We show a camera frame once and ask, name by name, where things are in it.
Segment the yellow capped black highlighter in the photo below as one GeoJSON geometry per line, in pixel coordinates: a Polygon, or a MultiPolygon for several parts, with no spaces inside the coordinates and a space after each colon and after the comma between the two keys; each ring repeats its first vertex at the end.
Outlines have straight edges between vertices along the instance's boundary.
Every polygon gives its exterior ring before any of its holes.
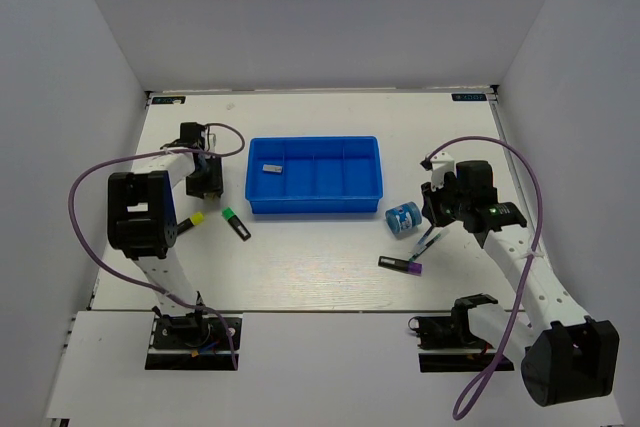
{"type": "Polygon", "coordinates": [[[180,236],[192,228],[200,225],[204,221],[204,214],[202,212],[196,212],[187,219],[181,221],[177,225],[177,235],[180,236]]]}

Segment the grey white eraser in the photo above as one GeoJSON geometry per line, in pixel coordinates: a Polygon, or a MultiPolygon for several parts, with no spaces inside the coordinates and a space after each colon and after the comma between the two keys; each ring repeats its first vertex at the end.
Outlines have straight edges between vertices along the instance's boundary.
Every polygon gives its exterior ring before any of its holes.
{"type": "Polygon", "coordinates": [[[262,171],[269,174],[281,174],[283,172],[283,167],[281,165],[264,164],[262,166],[262,171]]]}

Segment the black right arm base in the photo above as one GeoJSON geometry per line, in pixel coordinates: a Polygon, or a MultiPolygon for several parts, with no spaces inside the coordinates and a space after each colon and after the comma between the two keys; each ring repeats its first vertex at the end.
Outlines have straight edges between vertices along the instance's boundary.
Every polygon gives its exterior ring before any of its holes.
{"type": "Polygon", "coordinates": [[[421,373],[480,373],[496,357],[509,313],[488,294],[458,298],[449,313],[414,316],[407,327],[418,339],[421,373]],[[479,308],[480,314],[496,316],[497,327],[489,340],[478,337],[470,327],[469,312],[479,308]]]}

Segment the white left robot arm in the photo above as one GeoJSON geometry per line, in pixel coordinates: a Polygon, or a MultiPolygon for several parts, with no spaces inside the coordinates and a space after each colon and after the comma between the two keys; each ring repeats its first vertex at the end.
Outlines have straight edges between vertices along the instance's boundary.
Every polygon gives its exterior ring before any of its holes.
{"type": "Polygon", "coordinates": [[[180,317],[177,334],[199,346],[211,334],[211,321],[187,305],[201,303],[173,247],[178,238],[173,188],[182,183],[190,197],[223,193],[222,160],[195,150],[207,147],[207,128],[196,122],[180,125],[170,145],[187,153],[159,155],[134,172],[116,172],[107,184],[107,236],[111,247],[134,262],[146,281],[164,289],[157,295],[159,312],[180,317]]]}

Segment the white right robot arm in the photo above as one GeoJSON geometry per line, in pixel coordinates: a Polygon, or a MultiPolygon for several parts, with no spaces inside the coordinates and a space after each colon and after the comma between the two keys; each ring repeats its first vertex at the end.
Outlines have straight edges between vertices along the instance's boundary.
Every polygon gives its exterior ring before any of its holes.
{"type": "Polygon", "coordinates": [[[486,161],[457,163],[446,153],[425,160],[422,214],[435,227],[454,222],[474,236],[520,295],[528,317],[515,322],[504,356],[520,371],[540,406],[605,397],[612,392],[619,334],[597,321],[564,288],[548,261],[534,255],[518,207],[501,202],[486,161]]]}

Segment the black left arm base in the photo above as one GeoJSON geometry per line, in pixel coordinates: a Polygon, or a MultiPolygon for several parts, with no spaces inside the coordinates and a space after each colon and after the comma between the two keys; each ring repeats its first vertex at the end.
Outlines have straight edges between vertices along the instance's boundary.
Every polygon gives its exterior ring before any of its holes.
{"type": "Polygon", "coordinates": [[[147,371],[234,371],[239,363],[241,317],[155,316],[146,354],[147,371]]]}

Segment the blue ink pen refill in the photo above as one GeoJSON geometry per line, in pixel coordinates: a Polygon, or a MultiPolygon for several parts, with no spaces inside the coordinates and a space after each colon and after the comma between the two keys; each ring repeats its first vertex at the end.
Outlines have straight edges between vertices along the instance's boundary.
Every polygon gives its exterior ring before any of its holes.
{"type": "Polygon", "coordinates": [[[411,250],[411,254],[412,255],[416,255],[418,252],[422,251],[427,242],[430,239],[430,236],[433,234],[433,232],[435,231],[436,227],[434,225],[430,225],[426,232],[419,238],[419,240],[416,242],[416,244],[414,245],[414,247],[411,250]]]}

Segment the blue labelled round jar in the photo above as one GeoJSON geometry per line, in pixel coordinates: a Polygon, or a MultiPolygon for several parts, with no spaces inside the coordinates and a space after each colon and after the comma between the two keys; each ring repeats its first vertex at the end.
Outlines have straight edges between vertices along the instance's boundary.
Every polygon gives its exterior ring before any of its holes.
{"type": "Polygon", "coordinates": [[[385,212],[386,224],[394,236],[413,230],[422,223],[422,214],[413,201],[392,207],[385,212]]]}

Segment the green ink pen refill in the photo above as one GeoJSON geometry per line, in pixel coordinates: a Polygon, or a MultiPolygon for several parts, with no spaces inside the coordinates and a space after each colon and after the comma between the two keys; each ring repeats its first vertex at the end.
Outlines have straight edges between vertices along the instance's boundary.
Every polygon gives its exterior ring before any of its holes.
{"type": "Polygon", "coordinates": [[[437,234],[435,234],[432,238],[424,241],[420,241],[416,244],[416,247],[413,250],[413,255],[419,257],[424,251],[433,246],[436,242],[444,238],[449,233],[448,228],[443,228],[437,234]]]}

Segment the green capped black highlighter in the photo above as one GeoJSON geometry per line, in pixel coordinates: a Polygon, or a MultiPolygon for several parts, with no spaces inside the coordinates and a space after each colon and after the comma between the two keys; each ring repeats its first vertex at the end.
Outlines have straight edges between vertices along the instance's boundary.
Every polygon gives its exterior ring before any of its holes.
{"type": "Polygon", "coordinates": [[[243,242],[246,242],[251,238],[251,233],[232,208],[227,207],[223,209],[221,215],[243,242]]]}

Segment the purple capped black highlighter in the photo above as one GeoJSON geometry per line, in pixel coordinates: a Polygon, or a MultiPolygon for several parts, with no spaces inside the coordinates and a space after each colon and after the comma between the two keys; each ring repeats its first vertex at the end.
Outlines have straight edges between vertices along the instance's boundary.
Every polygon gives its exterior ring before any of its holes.
{"type": "Polygon", "coordinates": [[[378,266],[410,275],[420,276],[422,274],[422,265],[411,260],[380,256],[378,266]]]}

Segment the left table corner label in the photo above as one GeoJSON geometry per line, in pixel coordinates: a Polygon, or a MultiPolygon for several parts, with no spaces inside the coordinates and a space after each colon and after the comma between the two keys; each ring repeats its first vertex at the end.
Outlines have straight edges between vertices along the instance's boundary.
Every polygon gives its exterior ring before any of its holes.
{"type": "Polygon", "coordinates": [[[186,102],[185,96],[154,96],[152,105],[181,105],[186,102]]]}

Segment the table corner label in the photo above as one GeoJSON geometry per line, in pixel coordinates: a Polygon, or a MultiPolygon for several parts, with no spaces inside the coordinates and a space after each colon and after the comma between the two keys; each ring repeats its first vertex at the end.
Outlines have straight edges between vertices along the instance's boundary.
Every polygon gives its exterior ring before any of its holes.
{"type": "Polygon", "coordinates": [[[487,97],[484,93],[452,93],[454,102],[486,102],[487,97]]]}
{"type": "Polygon", "coordinates": [[[186,102],[185,96],[154,96],[152,105],[181,105],[186,102]]]}

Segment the right table corner label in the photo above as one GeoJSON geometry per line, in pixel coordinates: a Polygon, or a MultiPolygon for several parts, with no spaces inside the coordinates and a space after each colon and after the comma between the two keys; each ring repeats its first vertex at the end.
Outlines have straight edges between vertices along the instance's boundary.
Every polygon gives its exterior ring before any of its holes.
{"type": "Polygon", "coordinates": [[[452,93],[454,102],[486,102],[487,97],[484,93],[452,93]]]}

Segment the blue plastic divided tray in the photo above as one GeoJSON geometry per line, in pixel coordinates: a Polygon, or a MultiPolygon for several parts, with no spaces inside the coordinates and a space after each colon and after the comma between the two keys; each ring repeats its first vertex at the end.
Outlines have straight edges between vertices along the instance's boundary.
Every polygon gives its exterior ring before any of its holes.
{"type": "Polygon", "coordinates": [[[254,214],[371,214],[384,195],[373,136],[262,137],[250,142],[245,198],[254,214]],[[281,165],[281,174],[262,171],[281,165]]]}

